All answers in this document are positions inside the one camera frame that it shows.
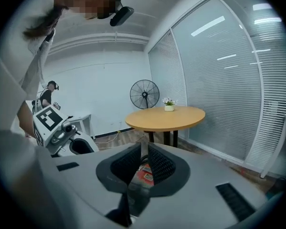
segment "round table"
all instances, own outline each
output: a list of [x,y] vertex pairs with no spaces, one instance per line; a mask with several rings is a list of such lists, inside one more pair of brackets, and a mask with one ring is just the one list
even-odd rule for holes
[[163,132],[164,144],[170,146],[170,132],[174,132],[174,147],[177,147],[178,130],[186,129],[202,122],[205,112],[202,109],[175,106],[175,111],[166,112],[164,107],[150,108],[131,113],[126,117],[126,124],[130,127],[149,132],[149,139],[153,142],[153,132]]

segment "floor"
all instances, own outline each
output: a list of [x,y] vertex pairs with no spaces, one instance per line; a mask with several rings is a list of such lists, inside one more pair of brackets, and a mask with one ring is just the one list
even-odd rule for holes
[[[100,151],[106,150],[108,148],[112,148],[115,146],[124,145],[127,143],[141,142],[142,156],[143,156],[147,154],[147,144],[149,142],[149,137],[148,137],[148,134],[144,133],[143,131],[131,130],[128,132],[120,133],[118,135],[115,134],[115,135],[100,137],[100,138],[97,138],[95,142],[98,148],[100,149]],[[155,133],[154,142],[163,144],[163,135],[161,133]],[[233,169],[234,171],[236,171],[237,173],[245,177],[251,183],[253,183],[257,188],[259,188],[264,193],[266,193],[276,181],[275,178],[272,178],[269,176],[266,176],[264,179],[261,179],[259,177],[259,173],[243,168],[241,166],[235,165],[226,160],[223,160],[180,138],[178,139],[178,148],[181,148],[181,149],[184,149],[190,152],[194,152],[200,155],[209,156],[220,162],[223,162],[225,165],[227,165],[228,167],[230,167],[231,169]]]

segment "window blinds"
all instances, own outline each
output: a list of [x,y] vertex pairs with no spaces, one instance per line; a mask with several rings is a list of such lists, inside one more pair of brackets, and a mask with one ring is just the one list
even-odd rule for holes
[[184,72],[172,33],[169,31],[149,52],[153,82],[160,91],[157,106],[163,106],[162,100],[170,97],[177,104],[187,106]]
[[173,33],[188,104],[206,112],[205,120],[190,129],[190,139],[244,161],[258,127],[261,84],[242,26],[222,2],[209,0]]
[[[247,29],[261,64],[264,109],[256,141],[246,163],[263,169],[277,146],[286,114],[286,30],[266,0],[224,1]],[[286,171],[286,156],[279,160]],[[283,172],[278,165],[276,167],[276,171],[275,168],[271,171]]]

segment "white pot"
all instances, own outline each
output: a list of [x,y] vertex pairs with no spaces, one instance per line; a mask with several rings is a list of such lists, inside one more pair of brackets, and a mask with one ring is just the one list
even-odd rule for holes
[[168,111],[168,112],[174,111],[174,106],[173,105],[166,105],[166,106],[164,106],[164,111]]

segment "standing fan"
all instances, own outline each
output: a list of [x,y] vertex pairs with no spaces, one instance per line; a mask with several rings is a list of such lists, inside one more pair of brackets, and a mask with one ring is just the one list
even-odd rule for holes
[[154,107],[159,101],[159,97],[159,88],[149,80],[136,82],[130,90],[130,99],[139,109]]

